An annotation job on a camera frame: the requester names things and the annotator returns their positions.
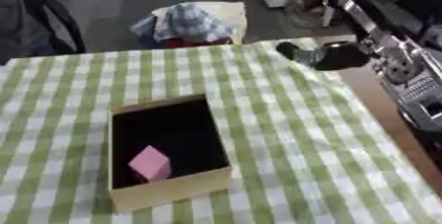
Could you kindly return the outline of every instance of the cardboard box edge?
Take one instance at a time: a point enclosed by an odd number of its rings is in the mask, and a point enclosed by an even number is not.
[[[232,167],[228,166],[151,184],[112,189],[110,195],[117,212],[130,212],[227,189],[230,184],[231,172]],[[192,184],[191,187],[194,187],[195,181],[205,184],[205,187],[183,189],[183,185]],[[153,193],[157,193],[157,197],[158,194],[161,194],[163,199],[149,199],[146,197],[146,195],[152,195]]]

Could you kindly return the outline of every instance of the table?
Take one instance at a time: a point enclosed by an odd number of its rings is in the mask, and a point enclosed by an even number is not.
[[[0,80],[0,222],[440,220],[440,199],[339,75],[274,45],[11,61]],[[232,162],[229,190],[112,213],[107,108],[193,93],[206,94]]]

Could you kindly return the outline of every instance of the pink cube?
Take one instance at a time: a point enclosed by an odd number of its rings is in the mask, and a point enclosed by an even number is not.
[[[133,158],[129,166],[148,182],[165,180],[171,175],[169,158],[152,146]]]

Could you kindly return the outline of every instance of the chair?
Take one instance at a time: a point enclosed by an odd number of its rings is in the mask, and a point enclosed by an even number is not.
[[[69,15],[67,9],[56,0],[22,0],[26,14],[32,16],[38,23],[46,29],[49,34],[50,45],[55,49],[57,54],[73,54],[84,53],[86,47],[83,42],[80,29],[75,20]],[[55,30],[52,28],[47,11],[60,21],[71,36],[75,47],[71,47],[64,40],[57,37]]]

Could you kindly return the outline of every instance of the red fabric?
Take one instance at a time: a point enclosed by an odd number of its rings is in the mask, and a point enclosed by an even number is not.
[[[202,43],[190,43],[184,41],[182,38],[169,38],[165,40],[167,48],[210,46],[210,45],[222,45],[229,43],[232,43],[232,41],[229,38],[222,38],[213,42],[202,42]]]

